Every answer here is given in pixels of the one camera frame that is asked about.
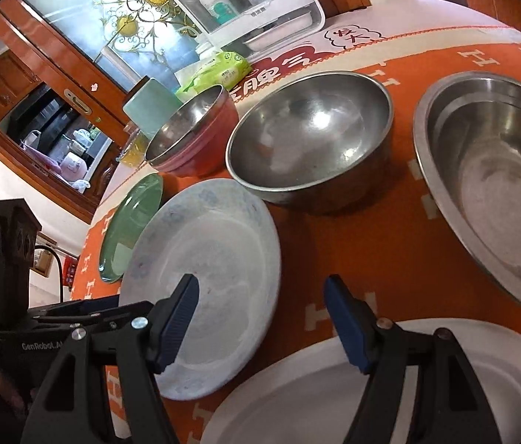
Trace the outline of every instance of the white plate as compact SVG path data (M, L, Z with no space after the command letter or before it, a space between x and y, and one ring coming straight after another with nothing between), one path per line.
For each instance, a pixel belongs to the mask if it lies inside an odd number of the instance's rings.
M119 304L164 299L185 273L200 286L176 361L156 376L162 396L197 399L240 372L270 325L280 272L266 205L231 179L188 187L155 214L135 244Z
M521 335L467 319L422 319L399 325L427 334L451 329L480 379L503 444L521 441ZM392 435L406 442L417 367L407 369ZM240 385L219 406L200 444L342 444L368 380L348 363L338 337L307 347Z

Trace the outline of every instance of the metal bowl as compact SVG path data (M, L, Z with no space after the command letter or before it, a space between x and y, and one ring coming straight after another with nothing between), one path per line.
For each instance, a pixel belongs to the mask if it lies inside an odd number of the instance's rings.
M521 302L521 83L474 71L443 78L418 104L413 133L443 216Z
M347 71L300 78L252 107L226 149L230 174L277 205L328 213L382 177L393 106L374 79Z
M221 112L230 94L213 85L181 106L158 130L146 150L146 160L153 167L183 150L193 138Z

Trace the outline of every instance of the table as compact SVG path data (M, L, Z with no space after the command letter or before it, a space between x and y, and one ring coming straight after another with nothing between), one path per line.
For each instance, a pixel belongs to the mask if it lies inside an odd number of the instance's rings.
M367 73L390 91L395 118L388 178L363 202L336 216L310 216L269 205L282 249L282 283L260 348L225 387L198 401L165 401L181 442L196 444L213 411L235 387L285 356L328 339L322 302L326 276L338 273L378 316L478 319L521 334L521 305L475 264L441 217L422 179L412 115L429 85L446 75L486 70L521 81L521 33L465 7L407 0L331 18L306 41L253 66L233 91L242 115L300 76L328 70ZM73 286L74 298L119 292L98 276L98 253L115 207L154 170L144 165L105 199L94 216ZM228 176L223 170L213 177ZM164 176L171 194L197 182ZM107 369L111 409L124 417L114 368Z

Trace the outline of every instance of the blue gripper pad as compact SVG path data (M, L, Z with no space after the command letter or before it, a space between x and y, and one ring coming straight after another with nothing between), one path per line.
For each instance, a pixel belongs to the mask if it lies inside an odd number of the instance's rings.
M326 279L324 302L348 361L362 373L369 373L374 362L368 352L375 345L375 332L371 326L372 322L375 323L375 316L371 309L351 295L338 275Z
M193 275L184 275L175 293L168 299L174 305L160 336L158 364L161 370L176 360L188 326L199 303L199 281Z

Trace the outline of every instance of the door handle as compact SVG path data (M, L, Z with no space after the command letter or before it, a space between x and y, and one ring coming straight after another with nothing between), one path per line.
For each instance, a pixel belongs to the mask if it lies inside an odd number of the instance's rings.
M80 100L75 95L75 93L73 93L71 90L69 90L69 88L65 88L65 90L63 90L63 94L70 102L73 103L73 105L78 107L82 111L82 113L84 113L84 115L92 114L92 109L88 105L86 105L84 102L82 102L82 100Z

